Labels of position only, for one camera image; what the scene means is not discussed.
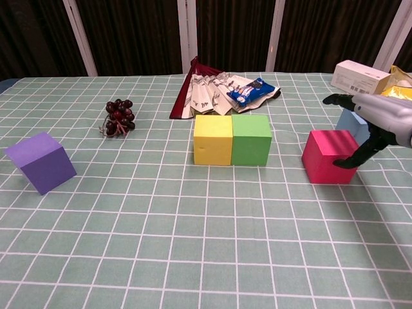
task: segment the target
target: cube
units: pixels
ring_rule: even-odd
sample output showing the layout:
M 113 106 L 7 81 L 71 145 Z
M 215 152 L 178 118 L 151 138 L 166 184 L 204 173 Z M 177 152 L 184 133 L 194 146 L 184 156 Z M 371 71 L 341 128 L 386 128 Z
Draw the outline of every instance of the cube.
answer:
M 266 165 L 272 132 L 266 115 L 232 115 L 232 165 Z
M 5 150 L 40 195 L 76 175 L 63 146 L 42 132 Z
M 358 148 L 348 130 L 311 131 L 304 147 L 302 161 L 311 183 L 348 184 L 357 168 L 343 169 L 333 165 L 336 159 L 345 159 Z
M 232 140 L 230 116 L 196 115 L 193 134 L 194 164 L 230 165 Z
M 368 123 L 355 112 L 347 109 L 343 109 L 335 129 L 348 130 L 359 145 L 365 143 L 370 136 Z

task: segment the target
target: yellow bag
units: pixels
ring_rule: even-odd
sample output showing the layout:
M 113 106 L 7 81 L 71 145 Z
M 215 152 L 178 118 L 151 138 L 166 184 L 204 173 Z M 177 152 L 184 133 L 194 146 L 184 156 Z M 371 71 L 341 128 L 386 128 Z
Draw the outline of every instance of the yellow bag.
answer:
M 392 66 L 391 77 L 382 95 L 412 100 L 412 76 L 403 72 L 397 66 Z

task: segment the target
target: curtain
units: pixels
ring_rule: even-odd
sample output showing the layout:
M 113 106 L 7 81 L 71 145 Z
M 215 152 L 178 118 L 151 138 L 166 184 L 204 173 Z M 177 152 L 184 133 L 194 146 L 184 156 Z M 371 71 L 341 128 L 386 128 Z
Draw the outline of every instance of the curtain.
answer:
M 176 0 L 77 0 L 99 75 L 182 72 Z
M 287 0 L 274 71 L 332 73 L 372 66 L 401 0 Z
M 264 71 L 275 0 L 196 3 L 199 61 L 223 71 Z
M 405 43 L 399 51 L 399 54 L 394 62 L 405 72 L 412 73 L 412 31 L 406 37 Z
M 0 80 L 87 75 L 62 1 L 0 1 Z

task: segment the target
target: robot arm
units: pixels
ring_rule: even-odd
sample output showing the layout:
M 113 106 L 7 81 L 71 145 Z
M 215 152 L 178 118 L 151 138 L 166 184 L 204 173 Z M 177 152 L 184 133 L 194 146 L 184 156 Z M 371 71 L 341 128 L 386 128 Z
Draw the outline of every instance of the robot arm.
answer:
M 344 169 L 358 167 L 388 145 L 412 148 L 412 102 L 382 95 L 333 94 L 323 100 L 355 112 L 368 123 L 370 137 L 347 159 L 333 164 Z

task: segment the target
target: light blue cube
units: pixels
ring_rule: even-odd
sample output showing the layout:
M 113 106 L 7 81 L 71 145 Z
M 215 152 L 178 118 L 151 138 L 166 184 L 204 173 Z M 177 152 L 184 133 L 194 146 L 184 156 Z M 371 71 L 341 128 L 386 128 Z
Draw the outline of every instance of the light blue cube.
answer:
M 335 129 L 348 130 L 359 145 L 362 145 L 370 136 L 368 123 L 356 113 L 347 109 L 343 109 Z

